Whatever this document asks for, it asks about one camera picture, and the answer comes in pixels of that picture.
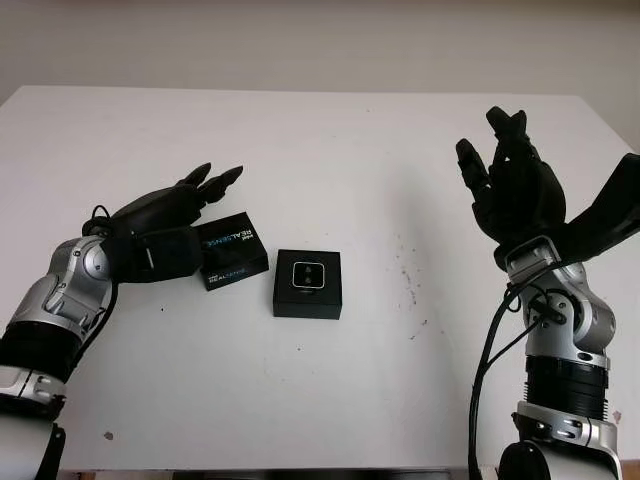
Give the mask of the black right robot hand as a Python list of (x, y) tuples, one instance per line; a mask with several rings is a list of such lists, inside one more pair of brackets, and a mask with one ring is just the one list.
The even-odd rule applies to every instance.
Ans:
[(491, 164), (463, 138), (456, 144), (458, 166), (479, 228), (500, 246), (515, 247), (563, 225), (566, 200), (527, 134), (526, 113), (510, 115), (494, 106), (486, 119), (497, 140)]

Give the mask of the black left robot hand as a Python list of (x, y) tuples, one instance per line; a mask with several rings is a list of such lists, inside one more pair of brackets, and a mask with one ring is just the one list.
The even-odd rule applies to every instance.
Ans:
[(237, 166), (207, 179), (211, 164), (191, 171), (175, 185), (147, 193), (122, 207), (108, 219), (114, 234), (144, 234), (191, 226), (208, 205), (220, 201), (243, 173)]

